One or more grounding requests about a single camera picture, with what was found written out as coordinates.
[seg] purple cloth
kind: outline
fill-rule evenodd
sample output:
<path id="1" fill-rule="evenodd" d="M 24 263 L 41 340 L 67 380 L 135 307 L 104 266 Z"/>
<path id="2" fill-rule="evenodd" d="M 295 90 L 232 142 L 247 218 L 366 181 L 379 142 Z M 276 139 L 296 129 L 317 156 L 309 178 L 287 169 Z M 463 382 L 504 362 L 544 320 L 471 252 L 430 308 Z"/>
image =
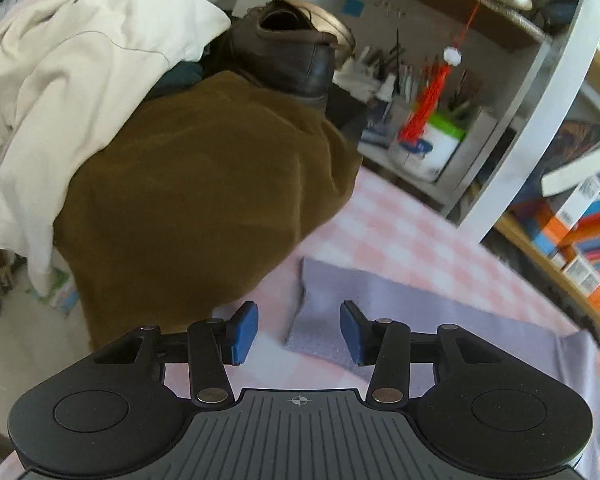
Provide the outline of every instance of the purple cloth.
<path id="1" fill-rule="evenodd" d="M 587 401 L 594 419 L 593 435 L 577 471 L 589 480 L 600 480 L 600 378 L 594 362 L 598 348 L 588 332 L 561 337 L 433 292 L 310 258 L 302 262 L 302 285 L 304 301 L 286 347 L 339 364 L 367 380 L 372 367 L 353 364 L 340 333 L 339 312 L 344 300 L 353 300 L 369 319 L 395 319 L 413 332 L 436 333 L 440 324 L 458 324 L 571 387 Z M 411 397 L 420 396 L 433 384 L 431 365 L 411 365 Z"/>

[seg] ribbed gray panel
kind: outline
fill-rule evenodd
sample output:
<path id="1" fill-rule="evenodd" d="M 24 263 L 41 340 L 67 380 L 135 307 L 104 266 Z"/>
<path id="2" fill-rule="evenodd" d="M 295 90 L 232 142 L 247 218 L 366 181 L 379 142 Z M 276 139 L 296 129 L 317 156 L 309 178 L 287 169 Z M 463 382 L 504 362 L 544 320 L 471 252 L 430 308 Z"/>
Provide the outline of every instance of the ribbed gray panel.
<path id="1" fill-rule="evenodd" d="M 298 405 L 293 398 L 303 396 Z M 247 390 L 228 410 L 200 413 L 151 465 L 120 480 L 478 480 L 440 460 L 397 413 L 349 390 Z M 547 477 L 582 480 L 568 469 Z M 28 473 L 25 480 L 46 480 Z"/>

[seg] white sweatshirt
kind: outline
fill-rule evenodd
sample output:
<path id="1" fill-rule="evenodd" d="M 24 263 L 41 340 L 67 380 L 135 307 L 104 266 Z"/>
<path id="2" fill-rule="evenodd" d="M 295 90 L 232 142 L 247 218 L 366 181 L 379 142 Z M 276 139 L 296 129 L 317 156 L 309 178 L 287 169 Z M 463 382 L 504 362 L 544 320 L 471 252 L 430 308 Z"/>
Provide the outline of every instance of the white sweatshirt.
<path id="1" fill-rule="evenodd" d="M 0 248 L 28 258 L 40 294 L 71 177 L 227 30 L 212 1 L 42 0 L 0 24 Z"/>

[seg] red tassel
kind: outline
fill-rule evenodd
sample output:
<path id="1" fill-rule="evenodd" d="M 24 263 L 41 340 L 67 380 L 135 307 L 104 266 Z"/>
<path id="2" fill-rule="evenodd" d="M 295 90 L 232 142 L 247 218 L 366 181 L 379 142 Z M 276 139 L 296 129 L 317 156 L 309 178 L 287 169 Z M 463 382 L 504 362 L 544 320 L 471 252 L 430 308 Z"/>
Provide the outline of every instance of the red tassel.
<path id="1" fill-rule="evenodd" d="M 418 109 L 398 133 L 400 142 L 410 142 L 413 144 L 422 136 L 425 124 L 427 124 L 431 114 L 436 110 L 436 104 L 445 88 L 446 78 L 451 72 L 451 68 L 451 65 L 445 63 L 431 80 L 431 83 L 429 83 L 429 86 L 422 95 L 420 106 L 418 106 Z"/>

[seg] white container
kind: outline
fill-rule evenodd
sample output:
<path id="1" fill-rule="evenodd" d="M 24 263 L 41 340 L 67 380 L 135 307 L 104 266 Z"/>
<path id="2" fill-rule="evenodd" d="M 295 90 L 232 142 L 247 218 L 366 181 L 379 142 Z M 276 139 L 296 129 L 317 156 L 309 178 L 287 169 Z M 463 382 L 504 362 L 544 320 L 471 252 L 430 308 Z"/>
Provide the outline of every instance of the white container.
<path id="1" fill-rule="evenodd" d="M 464 130 L 434 113 L 415 144 L 398 140 L 391 143 L 389 159 L 400 170 L 425 182 L 433 182 L 445 169 L 464 135 Z"/>

